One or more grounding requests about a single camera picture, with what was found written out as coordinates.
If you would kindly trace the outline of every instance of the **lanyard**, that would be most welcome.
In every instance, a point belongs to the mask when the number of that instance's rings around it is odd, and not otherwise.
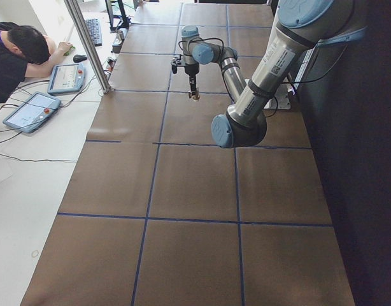
[[[6,47],[6,46],[4,45],[4,43],[3,43],[1,33],[2,33],[2,31],[0,30],[0,43],[2,44],[2,46]]]

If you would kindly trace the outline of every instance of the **man's arm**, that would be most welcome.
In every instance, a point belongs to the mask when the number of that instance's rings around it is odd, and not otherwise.
[[[48,37],[47,35],[43,35],[44,38],[45,38],[45,41],[47,42],[47,46],[48,46],[48,52],[50,53],[50,55],[52,55],[54,53],[54,51],[57,49],[57,45],[55,44],[55,41]]]
[[[60,64],[64,60],[64,53],[66,53],[73,45],[67,41],[62,41],[56,51],[50,56],[47,62],[43,64],[27,64],[25,71],[26,78],[46,78],[51,75],[53,67]]]

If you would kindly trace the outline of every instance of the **white table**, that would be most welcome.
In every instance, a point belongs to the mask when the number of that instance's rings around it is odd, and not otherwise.
[[[99,18],[103,32],[103,45],[97,53],[104,62],[111,53],[115,39],[109,33],[107,14],[84,13]],[[76,49],[65,58],[71,63],[75,54],[86,54],[76,31],[70,41]],[[87,84],[94,76],[89,61],[84,61]],[[26,86],[30,93],[46,92],[48,83]],[[75,94],[59,96],[63,104]],[[94,79],[86,92],[79,95],[69,107],[61,108],[45,125],[30,135],[20,134],[0,144],[0,154],[19,159],[78,160],[85,136],[96,114],[102,92]],[[19,104],[29,94],[16,91],[6,103]],[[0,111],[0,131],[8,129],[2,123],[13,108]],[[16,135],[16,131],[0,133],[0,142]],[[75,162],[21,162],[0,156],[0,306],[17,306],[29,285],[39,255],[43,250]]]

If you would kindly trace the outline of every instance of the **keyboard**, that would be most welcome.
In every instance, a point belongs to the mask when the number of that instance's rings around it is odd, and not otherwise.
[[[102,32],[99,19],[85,19],[85,24],[87,25],[89,36],[94,46],[102,46]]]

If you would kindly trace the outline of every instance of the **green object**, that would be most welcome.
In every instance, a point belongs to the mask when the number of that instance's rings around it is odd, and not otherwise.
[[[71,53],[71,51],[73,51],[74,49],[75,49],[74,46],[72,46],[71,48],[69,48],[69,50],[68,50],[66,53],[64,53],[64,56],[68,56],[68,55]]]

